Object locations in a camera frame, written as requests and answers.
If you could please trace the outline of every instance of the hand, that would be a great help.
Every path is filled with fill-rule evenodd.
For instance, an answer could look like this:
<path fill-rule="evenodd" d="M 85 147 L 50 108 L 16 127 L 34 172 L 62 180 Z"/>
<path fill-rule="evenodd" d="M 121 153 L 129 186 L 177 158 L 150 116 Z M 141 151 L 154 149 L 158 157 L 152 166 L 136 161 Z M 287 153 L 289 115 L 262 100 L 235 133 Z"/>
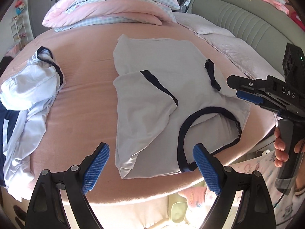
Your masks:
<path fill-rule="evenodd" d="M 276 140 L 274 141 L 274 147 L 275 147 L 275 166 L 276 167 L 281 167 L 283 165 L 283 162 L 287 162 L 289 155 L 284 152 L 285 150 L 285 143 L 282 141 L 280 138 L 281 133 L 280 129 L 277 127 L 274 131 L 274 135 L 276 137 Z M 294 152 L 299 153 L 301 146 L 302 146 L 303 140 L 301 139 L 295 146 Z"/>

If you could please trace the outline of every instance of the bed frame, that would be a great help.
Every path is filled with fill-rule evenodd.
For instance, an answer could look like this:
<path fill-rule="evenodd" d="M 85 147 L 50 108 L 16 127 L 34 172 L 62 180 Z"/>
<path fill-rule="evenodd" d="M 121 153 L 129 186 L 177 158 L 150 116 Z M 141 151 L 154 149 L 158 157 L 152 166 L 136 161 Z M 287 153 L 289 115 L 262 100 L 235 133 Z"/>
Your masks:
<path fill-rule="evenodd" d="M 262 0 L 192 0 L 188 13 L 231 31 L 282 75 L 286 44 L 297 45 L 305 52 L 305 32 L 286 14 Z"/>

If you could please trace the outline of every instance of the door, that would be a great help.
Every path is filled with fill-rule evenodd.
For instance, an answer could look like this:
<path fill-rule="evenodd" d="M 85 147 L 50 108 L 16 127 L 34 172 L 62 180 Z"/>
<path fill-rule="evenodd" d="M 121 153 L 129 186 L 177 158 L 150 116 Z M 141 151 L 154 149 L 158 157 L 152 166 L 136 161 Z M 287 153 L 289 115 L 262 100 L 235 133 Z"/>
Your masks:
<path fill-rule="evenodd" d="M 49 30 L 49 28 L 42 25 L 42 21 L 46 13 L 57 1 L 59 0 L 28 0 L 30 24 L 34 38 Z"/>

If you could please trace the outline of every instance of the navy blue garment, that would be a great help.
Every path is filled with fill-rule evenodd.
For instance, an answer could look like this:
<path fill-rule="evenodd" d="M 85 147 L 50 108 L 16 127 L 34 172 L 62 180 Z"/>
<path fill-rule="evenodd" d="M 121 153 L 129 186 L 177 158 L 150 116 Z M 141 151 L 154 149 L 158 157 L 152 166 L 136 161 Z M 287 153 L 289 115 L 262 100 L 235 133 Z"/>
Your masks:
<path fill-rule="evenodd" d="M 10 140 L 13 130 L 15 128 L 17 118 L 19 116 L 19 111 L 7 110 L 2 102 L 0 101 L 0 185 L 6 186 L 4 182 L 4 173 L 3 173 L 3 166 L 5 162 L 5 155 L 3 154 L 3 124 L 4 120 L 8 120 L 8 127 L 7 127 L 7 142 Z"/>

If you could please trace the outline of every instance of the black strap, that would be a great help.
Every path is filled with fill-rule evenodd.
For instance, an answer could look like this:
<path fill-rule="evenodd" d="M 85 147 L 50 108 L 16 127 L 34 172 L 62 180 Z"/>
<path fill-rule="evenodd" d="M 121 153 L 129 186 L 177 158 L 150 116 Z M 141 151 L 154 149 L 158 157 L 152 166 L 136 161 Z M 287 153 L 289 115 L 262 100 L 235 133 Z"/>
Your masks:
<path fill-rule="evenodd" d="M 172 93 L 170 93 L 164 86 L 161 85 L 159 80 L 149 70 L 142 70 L 140 72 L 152 85 L 154 85 L 156 88 L 163 91 L 164 93 L 168 94 L 176 103 L 176 106 L 178 106 L 179 101 L 172 95 Z"/>
<path fill-rule="evenodd" d="M 228 110 L 222 108 L 222 107 L 206 107 L 201 110 L 198 110 L 197 112 L 193 113 L 190 115 L 182 124 L 179 130 L 179 136 L 178 136 L 178 146 L 177 146 L 177 161 L 178 161 L 178 166 L 181 172 L 187 172 L 187 171 L 194 171 L 197 169 L 197 164 L 196 162 L 192 162 L 188 164 L 186 160 L 186 156 L 184 153 L 184 139 L 185 135 L 188 132 L 189 128 L 192 126 L 192 124 L 202 115 L 207 115 L 207 114 L 221 114 L 225 116 L 226 118 L 230 119 L 231 121 L 235 121 L 237 130 L 239 132 L 238 138 L 235 139 L 232 143 L 225 145 L 221 147 L 220 149 L 214 151 L 212 155 L 217 154 L 218 152 L 227 149 L 235 144 L 237 144 L 240 140 L 240 136 L 242 133 L 242 129 L 240 127 L 239 121 L 235 118 L 235 116 L 229 112 Z"/>
<path fill-rule="evenodd" d="M 214 66 L 214 63 L 212 62 L 212 60 L 211 59 L 207 59 L 204 67 L 208 71 L 208 75 L 209 75 L 210 80 L 211 80 L 211 86 L 214 89 L 220 91 L 221 87 L 220 87 L 220 85 L 218 84 L 218 82 L 215 79 L 215 75 L 214 75 L 215 66 Z"/>
<path fill-rule="evenodd" d="M 54 62 L 52 62 L 52 61 L 50 61 L 50 60 L 48 60 L 48 59 L 43 59 L 43 58 L 41 58 L 41 57 L 39 56 L 39 54 L 40 54 L 43 50 L 47 50 L 47 51 L 49 52 L 51 58 L 53 59 L 53 54 L 52 54 L 52 52 L 51 52 L 48 48 L 46 48 L 46 47 L 44 47 L 44 46 L 39 47 L 39 49 L 37 50 L 37 58 L 38 58 L 39 60 L 43 61 L 43 62 L 46 62 L 46 63 L 48 63 L 48 64 L 54 66 L 56 72 L 57 72 L 58 75 L 59 75 L 59 78 L 60 78 L 60 85 L 59 85 L 59 87 L 61 87 L 62 84 L 63 84 L 63 73 L 61 72 L 61 70 L 60 70 L 60 68 L 59 68 L 59 66 L 58 66 L 57 64 L 55 64 Z"/>

